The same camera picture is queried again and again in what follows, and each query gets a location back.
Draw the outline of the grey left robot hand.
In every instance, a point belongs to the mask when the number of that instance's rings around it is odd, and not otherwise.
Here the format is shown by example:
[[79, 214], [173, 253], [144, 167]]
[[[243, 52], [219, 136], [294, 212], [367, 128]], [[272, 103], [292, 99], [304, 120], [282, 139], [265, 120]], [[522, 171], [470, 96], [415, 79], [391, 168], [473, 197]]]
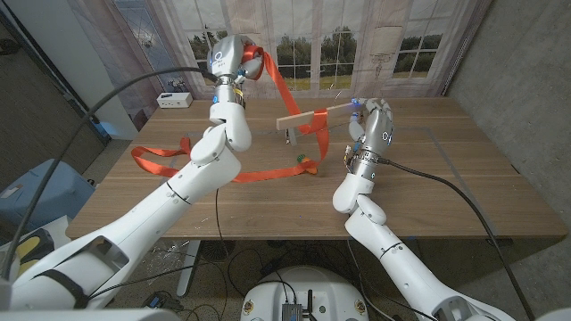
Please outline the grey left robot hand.
[[208, 71], [234, 81], [257, 80], [264, 65], [264, 51], [244, 35], [222, 38], [208, 53]]

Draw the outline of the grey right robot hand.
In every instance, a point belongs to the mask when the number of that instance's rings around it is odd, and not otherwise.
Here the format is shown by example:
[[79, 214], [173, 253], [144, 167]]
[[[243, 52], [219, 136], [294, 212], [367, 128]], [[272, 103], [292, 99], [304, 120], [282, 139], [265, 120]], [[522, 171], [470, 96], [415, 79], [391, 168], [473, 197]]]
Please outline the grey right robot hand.
[[382, 98], [352, 98], [352, 105], [358, 110], [366, 109], [368, 117], [363, 127], [355, 111], [350, 117], [349, 134], [354, 142], [361, 142], [367, 151], [382, 156], [392, 142], [393, 113], [390, 105]]

